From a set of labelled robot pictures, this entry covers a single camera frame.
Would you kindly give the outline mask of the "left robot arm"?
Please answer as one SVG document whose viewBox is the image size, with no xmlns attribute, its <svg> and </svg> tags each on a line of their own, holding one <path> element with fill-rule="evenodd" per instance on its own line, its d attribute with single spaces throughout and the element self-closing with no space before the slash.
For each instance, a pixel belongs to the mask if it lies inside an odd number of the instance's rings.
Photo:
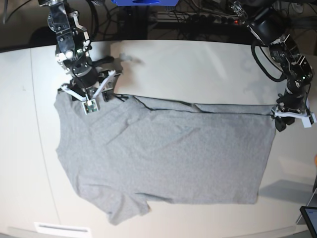
<svg viewBox="0 0 317 238">
<path fill-rule="evenodd" d="M 317 121 L 308 100 L 313 69 L 286 33 L 287 23 L 272 4 L 271 0 L 232 0 L 230 8 L 254 35 L 251 52 L 263 73 L 274 82 L 286 81 L 284 93 L 278 96 L 271 109 L 276 129 L 282 132 L 296 119 L 301 120 L 305 128 L 310 128 Z M 260 63 L 255 48 L 261 46 L 266 46 L 270 58 L 280 65 L 279 78 L 271 76 Z"/>
</svg>

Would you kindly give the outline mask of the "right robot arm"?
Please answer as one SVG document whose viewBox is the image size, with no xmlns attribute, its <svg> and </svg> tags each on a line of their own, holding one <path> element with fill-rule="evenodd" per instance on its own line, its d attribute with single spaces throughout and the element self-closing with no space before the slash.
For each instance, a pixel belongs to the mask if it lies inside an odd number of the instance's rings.
<svg viewBox="0 0 317 238">
<path fill-rule="evenodd" d="M 93 61 L 89 51 L 92 40 L 99 30 L 99 19 L 94 1 L 88 1 L 92 12 L 94 31 L 89 35 L 86 27 L 79 23 L 79 11 L 72 8 L 65 0 L 41 0 L 40 6 L 49 8 L 48 27 L 55 33 L 57 45 L 55 58 L 66 74 L 71 76 L 68 83 L 63 83 L 58 92 L 65 92 L 74 101 L 92 102 L 99 95 L 105 102 L 110 100 L 113 80 L 118 71 L 111 72 L 102 66 L 114 62 L 114 57 L 105 56 Z"/>
</svg>

